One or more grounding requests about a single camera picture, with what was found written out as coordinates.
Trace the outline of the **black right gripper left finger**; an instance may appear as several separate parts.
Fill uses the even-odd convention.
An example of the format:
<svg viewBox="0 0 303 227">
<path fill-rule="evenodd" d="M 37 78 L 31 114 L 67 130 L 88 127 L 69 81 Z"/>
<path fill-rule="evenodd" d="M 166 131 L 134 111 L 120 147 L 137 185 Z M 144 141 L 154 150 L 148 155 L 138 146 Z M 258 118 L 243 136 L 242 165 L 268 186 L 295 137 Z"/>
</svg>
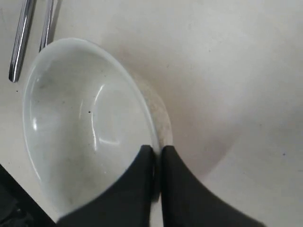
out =
<svg viewBox="0 0 303 227">
<path fill-rule="evenodd" d="M 154 152 L 143 145 L 126 172 L 90 203 L 60 218 L 58 227 L 148 227 Z"/>
</svg>

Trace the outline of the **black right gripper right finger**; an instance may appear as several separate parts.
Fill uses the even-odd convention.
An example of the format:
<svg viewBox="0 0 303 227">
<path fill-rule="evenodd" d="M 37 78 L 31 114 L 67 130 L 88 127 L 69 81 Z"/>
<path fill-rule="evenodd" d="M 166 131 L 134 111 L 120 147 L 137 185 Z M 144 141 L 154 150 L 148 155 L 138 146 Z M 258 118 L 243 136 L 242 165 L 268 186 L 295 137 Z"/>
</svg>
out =
<svg viewBox="0 0 303 227">
<path fill-rule="evenodd" d="M 161 204 L 166 227 L 264 226 L 208 190 L 174 146 L 165 146 L 161 153 Z"/>
</svg>

